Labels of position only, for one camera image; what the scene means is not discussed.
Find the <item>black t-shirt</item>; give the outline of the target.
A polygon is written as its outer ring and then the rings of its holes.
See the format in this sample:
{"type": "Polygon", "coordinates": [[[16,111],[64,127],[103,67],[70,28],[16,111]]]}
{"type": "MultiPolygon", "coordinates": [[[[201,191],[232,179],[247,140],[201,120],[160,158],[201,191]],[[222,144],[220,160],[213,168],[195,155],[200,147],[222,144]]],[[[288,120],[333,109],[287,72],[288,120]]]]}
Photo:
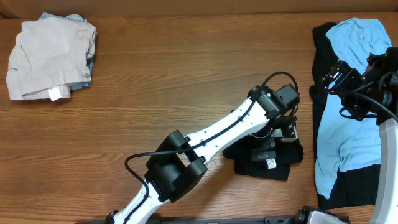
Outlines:
{"type": "Polygon", "coordinates": [[[277,158],[267,159],[265,162],[250,162],[250,148],[251,137],[247,136],[223,151],[225,158],[234,161],[236,174],[286,181],[290,174],[290,165],[303,160],[303,146],[299,140],[278,149],[277,158]]]}

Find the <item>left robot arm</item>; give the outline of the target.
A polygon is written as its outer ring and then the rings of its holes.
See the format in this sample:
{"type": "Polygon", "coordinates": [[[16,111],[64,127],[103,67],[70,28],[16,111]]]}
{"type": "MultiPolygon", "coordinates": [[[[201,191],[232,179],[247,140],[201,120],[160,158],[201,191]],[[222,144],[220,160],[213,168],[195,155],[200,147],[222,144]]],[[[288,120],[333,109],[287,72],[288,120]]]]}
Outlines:
{"type": "Polygon", "coordinates": [[[205,175],[208,163],[220,152],[254,133],[264,133],[300,102],[297,85],[273,91],[255,86],[247,99],[215,124],[183,136],[170,133],[154,152],[146,153],[147,172],[138,178],[139,193],[120,211],[111,212],[106,223],[145,223],[165,203],[174,203],[205,175]]]}

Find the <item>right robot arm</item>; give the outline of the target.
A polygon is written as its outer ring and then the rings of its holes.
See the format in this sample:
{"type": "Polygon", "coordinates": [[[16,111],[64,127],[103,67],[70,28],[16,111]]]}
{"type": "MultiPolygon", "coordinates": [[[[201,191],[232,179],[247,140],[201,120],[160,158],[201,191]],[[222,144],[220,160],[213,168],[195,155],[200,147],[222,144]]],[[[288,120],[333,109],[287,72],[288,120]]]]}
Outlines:
{"type": "Polygon", "coordinates": [[[341,99],[342,109],[361,120],[373,113],[381,138],[381,173],[370,223],[397,223],[397,47],[384,54],[370,54],[361,75],[339,61],[320,84],[341,99]]]}

